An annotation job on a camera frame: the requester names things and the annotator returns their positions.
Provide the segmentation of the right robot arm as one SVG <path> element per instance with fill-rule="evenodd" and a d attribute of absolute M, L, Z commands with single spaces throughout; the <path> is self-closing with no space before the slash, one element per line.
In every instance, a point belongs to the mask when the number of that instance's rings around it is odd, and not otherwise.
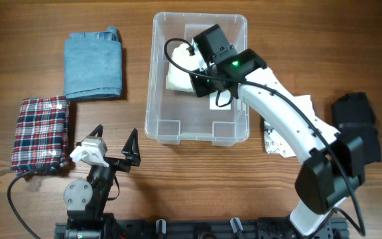
<path fill-rule="evenodd" d="M 361 236 L 366 229 L 355 195 L 365 181 L 364 142 L 354 132 L 341 132 L 316 116 L 307 115 L 294 96 L 277 80 L 267 63 L 252 50 L 239 54 L 220 48 L 206 54 L 201 46 L 186 48 L 186 67 L 194 91 L 205 96 L 229 90 L 231 96 L 253 108 L 289 144 L 302 167 L 295 182 L 300 201 L 288 216 L 292 233 L 312 237 L 332 213 L 353 201 L 357 220 L 349 219 Z"/>

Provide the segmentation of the white printed t-shirt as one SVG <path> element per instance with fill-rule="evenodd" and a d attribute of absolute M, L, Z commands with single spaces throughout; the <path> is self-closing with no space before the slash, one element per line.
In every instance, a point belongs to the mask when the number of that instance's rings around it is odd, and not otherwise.
<path fill-rule="evenodd" d="M 303 111 L 305 115 L 315 115 L 310 95 L 295 96 L 294 100 L 295 104 Z M 266 120 L 263 123 L 265 151 L 268 154 L 279 154 L 284 158 L 295 157 L 296 155 L 294 151 L 290 148 L 289 144 L 278 133 L 278 131 Z"/>

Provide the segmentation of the black garment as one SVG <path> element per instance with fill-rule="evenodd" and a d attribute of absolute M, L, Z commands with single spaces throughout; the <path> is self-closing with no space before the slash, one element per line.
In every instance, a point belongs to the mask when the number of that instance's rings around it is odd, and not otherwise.
<path fill-rule="evenodd" d="M 331 106 L 332 123 L 340 133 L 354 133 L 363 141 L 365 164 L 382 162 L 376 117 L 365 92 L 349 93 Z"/>

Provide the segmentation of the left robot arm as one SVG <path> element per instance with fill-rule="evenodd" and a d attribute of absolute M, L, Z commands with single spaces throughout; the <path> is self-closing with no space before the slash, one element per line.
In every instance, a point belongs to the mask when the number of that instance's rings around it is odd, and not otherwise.
<path fill-rule="evenodd" d="M 121 153 L 124 158 L 107 157 L 107 146 L 103 140 L 103 126 L 98 125 L 70 154 L 73 162 L 83 161 L 91 166 L 85 179 L 72 181 L 64 191 L 68 220 L 57 224 L 55 238 L 126 238 L 124 229 L 112 213 L 105 213 L 106 203 L 115 200 L 109 192 L 119 187 L 116 172 L 128 173 L 141 164 L 138 131 L 133 129 Z"/>

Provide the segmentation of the cream white cloth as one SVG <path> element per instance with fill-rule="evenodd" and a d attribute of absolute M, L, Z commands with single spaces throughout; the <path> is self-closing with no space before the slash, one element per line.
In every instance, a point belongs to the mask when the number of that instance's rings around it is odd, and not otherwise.
<path fill-rule="evenodd" d="M 171 59 L 189 71 L 197 70 L 197 73 L 204 73 L 207 69 L 207 64 L 204 62 L 200 51 L 197 50 L 195 55 L 191 55 L 188 48 L 189 46 L 186 43 L 182 43 L 173 50 L 170 56 Z M 172 63 L 169 64 L 166 75 L 166 89 L 181 92 L 194 91 L 189 73 L 178 69 Z"/>

